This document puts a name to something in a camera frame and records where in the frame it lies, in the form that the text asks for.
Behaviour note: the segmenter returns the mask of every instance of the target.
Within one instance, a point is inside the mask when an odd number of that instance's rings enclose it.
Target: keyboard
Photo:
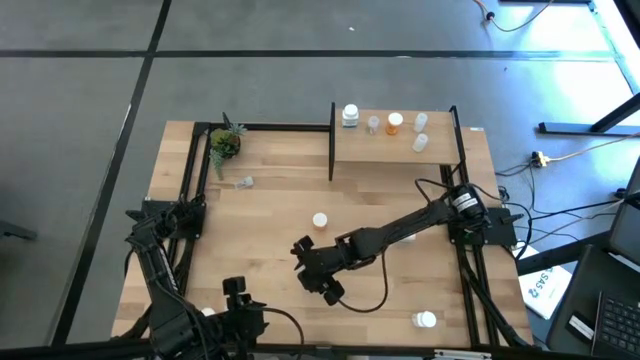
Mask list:
[[[640,303],[600,293],[591,353],[640,360]]]

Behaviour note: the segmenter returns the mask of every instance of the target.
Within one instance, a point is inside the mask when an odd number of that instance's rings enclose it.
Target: wooden shelf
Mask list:
[[[453,128],[453,118],[445,111],[395,111],[360,109],[360,121],[356,128],[342,127],[342,109],[336,109],[335,161],[343,162],[391,162],[408,164],[456,165],[460,162]],[[385,127],[389,114],[402,114],[404,122],[395,136],[387,135]],[[427,147],[421,153],[411,149],[418,134],[413,123],[419,113],[429,116],[423,130],[429,137]],[[369,117],[377,116],[380,126],[375,135],[367,132]]]

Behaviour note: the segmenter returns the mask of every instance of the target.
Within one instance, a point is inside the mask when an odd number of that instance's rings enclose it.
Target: wooden tabletop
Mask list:
[[[178,196],[192,132],[191,122],[168,122],[156,161],[149,196],[175,200]],[[257,301],[290,312],[301,323],[307,343],[369,346],[469,346],[460,274],[445,226],[432,227],[411,244],[387,251],[390,293],[385,306],[371,314],[329,307],[319,294],[306,292],[296,278],[293,243],[305,235],[316,246],[361,226],[380,226],[425,205],[413,185],[416,177],[440,180],[437,166],[418,164],[336,163],[327,180],[328,133],[249,131],[240,154],[224,164],[224,181],[210,170],[206,186],[207,218],[198,240],[186,298],[197,307],[224,310],[222,280],[246,277],[247,290]],[[463,129],[471,180],[497,194],[485,134]],[[200,154],[204,139],[199,145]],[[194,170],[195,184],[198,170]],[[252,176],[251,189],[233,184]],[[425,186],[429,195],[441,189]],[[484,199],[487,205],[497,205]],[[316,212],[328,215],[324,232],[313,229]],[[516,268],[499,247],[485,250],[492,298],[518,333],[531,341]],[[343,300],[354,307],[377,304],[383,295],[380,261],[337,276],[346,289]],[[149,305],[149,296],[136,257],[131,260],[114,335],[128,330]],[[437,325],[417,329],[411,314],[429,310]],[[480,303],[476,312],[486,341]],[[271,324],[260,343],[297,344],[298,333],[284,317],[267,314]]]
[[[387,135],[385,127],[391,113],[400,113],[402,125],[396,135]],[[336,109],[336,161],[347,162],[390,162],[409,164],[448,164],[460,162],[458,147],[453,131],[453,118],[444,111],[396,111],[360,109],[356,128],[342,127],[342,109]],[[422,152],[411,149],[418,133],[413,124],[419,113],[428,116],[422,131],[429,137],[427,147]],[[378,132],[367,132],[367,122],[371,116],[380,119]]]

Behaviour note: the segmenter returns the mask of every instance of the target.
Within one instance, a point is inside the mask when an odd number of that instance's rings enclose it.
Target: clear plastic object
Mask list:
[[[240,189],[244,189],[252,186],[253,186],[253,178],[251,176],[247,176],[246,178],[240,180],[240,182],[237,182],[234,185],[234,188],[236,190],[240,190]]]
[[[418,116],[416,116],[415,123],[413,124],[413,131],[422,132],[422,130],[424,130],[424,127],[427,125],[427,120],[429,120],[427,114],[419,113]]]
[[[425,134],[419,134],[411,147],[415,152],[421,152],[427,146],[429,138]]]
[[[380,119],[378,119],[377,116],[370,117],[369,121],[367,122],[367,131],[369,131],[369,134],[374,135],[375,133],[377,133],[379,125]]]

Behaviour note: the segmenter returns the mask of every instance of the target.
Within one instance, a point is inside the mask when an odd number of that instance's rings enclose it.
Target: wooden table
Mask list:
[[[148,195],[154,200],[178,196],[193,123],[168,122]],[[463,129],[471,180],[497,193],[484,131]],[[257,301],[290,312],[301,323],[307,343],[359,346],[468,347],[469,338],[454,247],[445,226],[432,227],[411,244],[387,251],[390,294],[371,314],[329,307],[319,294],[306,292],[296,278],[292,244],[310,235],[316,246],[361,226],[380,226],[423,207],[413,185],[416,177],[440,180],[439,168],[425,164],[336,162],[327,180],[328,134],[322,132],[249,131],[240,154],[224,164],[224,181],[210,169],[209,203],[204,232],[196,244],[186,298],[197,307],[224,310],[222,280],[246,277]],[[204,141],[199,144],[201,154]],[[198,176],[196,169],[192,184]],[[252,176],[251,189],[233,184]],[[425,185],[431,196],[441,189]],[[499,205],[484,199],[488,206]],[[313,229],[316,212],[328,215],[324,232]],[[484,250],[492,298],[521,337],[531,341],[529,323],[513,259],[499,247]],[[345,302],[355,307],[377,304],[383,295],[380,261],[339,273]],[[136,257],[131,260],[113,335],[128,330],[150,300]],[[481,338],[487,342],[484,314],[475,301]],[[411,314],[436,314],[434,328],[417,329]],[[297,344],[298,333],[284,317],[266,314],[271,324],[260,343]]]

